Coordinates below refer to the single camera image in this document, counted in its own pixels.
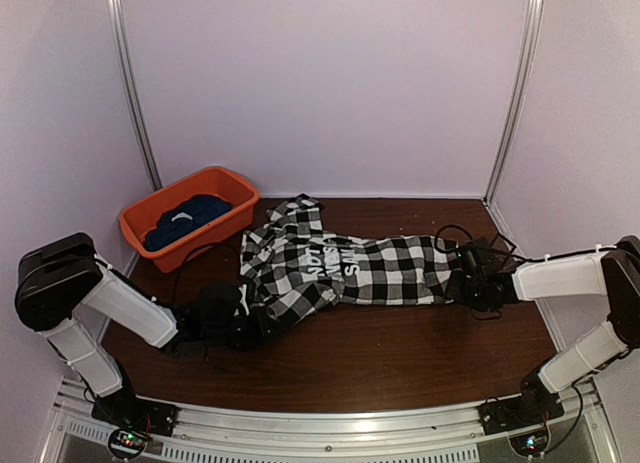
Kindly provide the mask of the black white checkered shirt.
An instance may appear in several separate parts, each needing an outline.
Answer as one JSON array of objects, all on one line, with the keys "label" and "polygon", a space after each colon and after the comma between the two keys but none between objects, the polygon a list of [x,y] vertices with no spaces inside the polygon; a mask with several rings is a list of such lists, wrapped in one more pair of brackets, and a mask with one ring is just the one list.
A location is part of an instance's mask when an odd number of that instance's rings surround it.
[{"label": "black white checkered shirt", "polygon": [[445,289],[460,264],[452,242],[432,236],[365,239],[326,230],[322,204],[300,194],[267,211],[244,233],[243,277],[250,307],[280,331],[339,303],[413,306],[450,302]]}]

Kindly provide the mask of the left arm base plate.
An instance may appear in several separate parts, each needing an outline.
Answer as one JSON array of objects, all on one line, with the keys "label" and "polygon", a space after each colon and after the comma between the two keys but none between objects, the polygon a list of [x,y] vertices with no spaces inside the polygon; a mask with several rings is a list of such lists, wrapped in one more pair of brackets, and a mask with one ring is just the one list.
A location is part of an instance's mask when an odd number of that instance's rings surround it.
[{"label": "left arm base plate", "polygon": [[156,402],[137,396],[98,397],[91,416],[125,430],[144,435],[173,435],[178,408],[169,403]]}]

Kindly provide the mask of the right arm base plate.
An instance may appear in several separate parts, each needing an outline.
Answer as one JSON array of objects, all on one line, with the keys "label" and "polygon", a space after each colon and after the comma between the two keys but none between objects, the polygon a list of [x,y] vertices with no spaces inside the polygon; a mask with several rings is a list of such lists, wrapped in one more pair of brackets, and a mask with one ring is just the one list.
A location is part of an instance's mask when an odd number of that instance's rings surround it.
[{"label": "right arm base plate", "polygon": [[544,401],[541,406],[522,395],[498,399],[489,398],[477,407],[485,435],[513,432],[530,426],[540,426],[565,414],[557,398]]}]

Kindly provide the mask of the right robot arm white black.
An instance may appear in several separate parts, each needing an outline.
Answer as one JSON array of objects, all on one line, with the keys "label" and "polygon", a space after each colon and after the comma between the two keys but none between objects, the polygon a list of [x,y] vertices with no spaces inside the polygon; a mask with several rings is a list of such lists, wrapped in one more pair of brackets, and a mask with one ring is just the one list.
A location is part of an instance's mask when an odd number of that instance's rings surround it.
[{"label": "right robot arm white black", "polygon": [[625,236],[609,247],[525,259],[507,269],[499,257],[516,255],[478,239],[453,251],[460,268],[449,277],[448,299],[480,312],[548,298],[603,296],[605,320],[572,346],[543,363],[521,385],[513,402],[519,423],[535,423],[551,407],[551,396],[598,368],[639,348],[639,238]]}]

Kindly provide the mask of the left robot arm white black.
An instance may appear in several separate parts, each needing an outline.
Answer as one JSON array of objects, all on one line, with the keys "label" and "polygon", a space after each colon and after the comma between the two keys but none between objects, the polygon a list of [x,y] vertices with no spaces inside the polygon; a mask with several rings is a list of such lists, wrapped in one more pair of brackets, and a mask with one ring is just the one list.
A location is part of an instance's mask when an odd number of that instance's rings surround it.
[{"label": "left robot arm white black", "polygon": [[172,357],[213,346],[251,348],[272,336],[276,320],[254,301],[255,286],[214,282],[177,309],[144,293],[96,252],[92,238],[76,233],[32,250],[18,263],[14,304],[20,321],[43,336],[105,398],[106,412],[123,427],[144,416],[128,393],[125,371],[86,329],[77,313],[88,307]]}]

